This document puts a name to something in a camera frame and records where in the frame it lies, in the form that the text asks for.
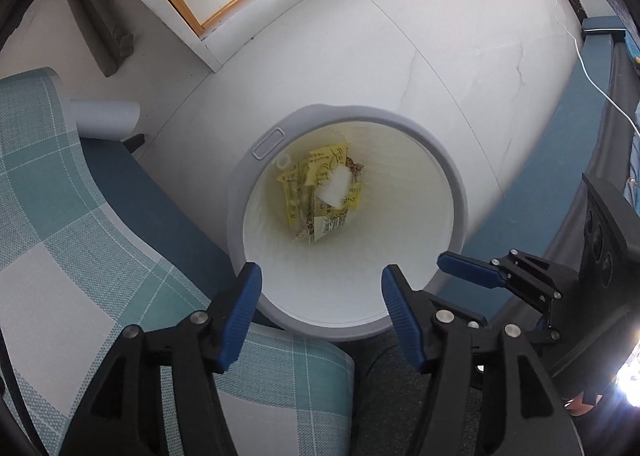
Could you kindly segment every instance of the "white tissue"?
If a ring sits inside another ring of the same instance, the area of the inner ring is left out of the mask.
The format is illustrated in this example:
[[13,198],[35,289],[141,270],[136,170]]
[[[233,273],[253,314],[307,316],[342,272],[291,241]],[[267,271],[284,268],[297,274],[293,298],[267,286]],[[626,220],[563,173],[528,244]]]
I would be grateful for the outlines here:
[[341,209],[351,186],[351,171],[344,165],[338,165],[329,172],[328,179],[326,185],[316,189],[316,197],[336,209]]

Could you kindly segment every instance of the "black wire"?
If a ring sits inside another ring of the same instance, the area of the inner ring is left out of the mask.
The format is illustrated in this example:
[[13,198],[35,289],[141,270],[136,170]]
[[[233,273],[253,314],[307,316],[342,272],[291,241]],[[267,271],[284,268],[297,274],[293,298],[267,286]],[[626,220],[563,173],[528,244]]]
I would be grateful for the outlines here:
[[2,336],[2,329],[0,328],[0,370],[2,370],[2,376],[4,376],[4,381],[6,383],[6,387],[9,390],[9,394],[11,395],[11,399],[14,402],[15,410],[18,412],[18,417],[22,422],[22,425],[27,432],[27,436],[29,436],[31,443],[35,447],[36,451],[38,451],[42,456],[48,456],[47,450],[38,435],[38,431],[33,425],[33,421],[31,420],[31,416],[29,415],[29,411],[27,410],[27,406],[24,403],[24,399],[22,398],[22,393],[20,392],[20,387],[18,386],[18,381],[15,378],[14,369],[11,365],[11,360],[9,358],[9,352],[6,349],[6,344],[4,342],[4,337]]

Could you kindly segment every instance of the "metal screw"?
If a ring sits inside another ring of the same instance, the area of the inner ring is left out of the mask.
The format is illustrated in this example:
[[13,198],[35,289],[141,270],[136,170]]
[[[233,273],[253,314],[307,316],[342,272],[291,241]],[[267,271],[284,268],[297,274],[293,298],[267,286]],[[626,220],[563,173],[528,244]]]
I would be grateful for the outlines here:
[[444,324],[453,322],[454,315],[449,310],[438,310],[436,313],[436,319]]
[[126,339],[133,339],[138,336],[140,333],[140,328],[138,328],[135,324],[127,326],[122,330],[122,336]]
[[517,339],[522,331],[515,324],[507,324],[504,327],[504,332],[510,336],[512,339]]
[[209,319],[206,311],[194,311],[189,320],[194,324],[204,324]]

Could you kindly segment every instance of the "white paper roll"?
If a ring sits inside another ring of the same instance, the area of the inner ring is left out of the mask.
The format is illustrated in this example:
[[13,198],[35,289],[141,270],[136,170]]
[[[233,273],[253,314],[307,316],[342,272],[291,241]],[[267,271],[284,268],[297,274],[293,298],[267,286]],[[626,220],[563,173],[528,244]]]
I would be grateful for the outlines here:
[[131,134],[140,118],[137,102],[71,100],[70,109],[82,138],[122,140]]

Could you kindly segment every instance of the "trash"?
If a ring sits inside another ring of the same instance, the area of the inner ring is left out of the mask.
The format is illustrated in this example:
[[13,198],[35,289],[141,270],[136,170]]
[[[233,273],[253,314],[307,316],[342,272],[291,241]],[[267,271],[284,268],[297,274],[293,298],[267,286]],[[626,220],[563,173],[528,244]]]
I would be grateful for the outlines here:
[[348,143],[338,143],[312,150],[276,178],[284,189],[289,226],[298,229],[296,239],[317,241],[358,208],[363,165],[347,156],[348,149]]

